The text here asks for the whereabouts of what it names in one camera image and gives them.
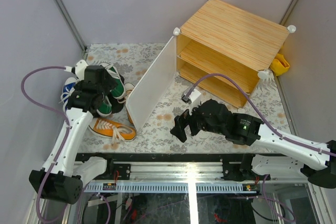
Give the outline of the wooden shoe cabinet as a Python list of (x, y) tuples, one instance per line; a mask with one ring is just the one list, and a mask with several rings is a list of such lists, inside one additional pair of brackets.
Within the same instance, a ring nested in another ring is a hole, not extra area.
[(236, 108), (242, 108), (289, 34), (296, 31), (221, 0), (208, 0), (181, 27), (176, 37), (176, 68), (195, 83), (211, 73), (199, 87)]

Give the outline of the blue sneaker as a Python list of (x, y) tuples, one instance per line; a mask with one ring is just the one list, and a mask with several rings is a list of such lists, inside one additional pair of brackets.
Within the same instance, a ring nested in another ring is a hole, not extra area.
[(64, 112), (66, 112), (66, 110), (67, 110), (68, 99), (71, 96), (71, 94), (73, 93), (73, 91), (75, 90), (74, 86), (77, 84), (77, 82), (78, 82), (77, 78), (69, 77), (63, 85), (62, 94), (60, 96), (60, 103), (63, 104), (62, 110)]

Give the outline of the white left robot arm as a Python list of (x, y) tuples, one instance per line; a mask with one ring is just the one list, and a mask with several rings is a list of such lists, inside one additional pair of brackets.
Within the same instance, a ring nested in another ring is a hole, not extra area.
[(61, 113), (65, 120), (55, 146), (42, 168), (30, 172), (29, 182), (43, 199), (74, 204), (91, 180), (114, 175), (115, 166), (105, 158), (90, 157), (79, 166), (75, 160), (93, 114), (117, 83), (103, 66), (77, 64), (64, 70), (74, 73), (79, 82), (67, 100), (67, 110)]

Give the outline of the green sneaker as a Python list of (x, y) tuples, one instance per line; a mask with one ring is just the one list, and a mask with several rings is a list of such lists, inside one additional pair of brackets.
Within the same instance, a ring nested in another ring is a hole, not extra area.
[(116, 86), (112, 89), (111, 94), (115, 99), (122, 99), (125, 95), (124, 82), (114, 65), (107, 64), (105, 66), (110, 76), (116, 82)]
[(104, 98), (101, 105), (97, 108), (97, 114), (103, 118), (108, 117), (112, 114), (112, 104), (108, 96)]

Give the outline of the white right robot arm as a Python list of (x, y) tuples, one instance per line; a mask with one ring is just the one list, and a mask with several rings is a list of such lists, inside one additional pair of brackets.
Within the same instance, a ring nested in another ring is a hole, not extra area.
[(233, 113), (212, 99), (176, 116), (170, 133), (185, 142), (186, 127), (190, 128), (192, 136), (200, 131), (210, 132), (237, 145), (260, 145), (274, 150), (299, 163), (298, 172), (306, 176), (308, 182), (323, 188), (335, 188), (334, 140), (319, 143), (284, 133), (265, 119)]

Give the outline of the white cabinet door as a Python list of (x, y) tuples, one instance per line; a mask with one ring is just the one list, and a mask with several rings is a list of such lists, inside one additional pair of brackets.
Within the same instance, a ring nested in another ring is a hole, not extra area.
[(172, 36), (128, 96), (126, 108), (137, 131), (142, 130), (176, 73), (176, 37)]

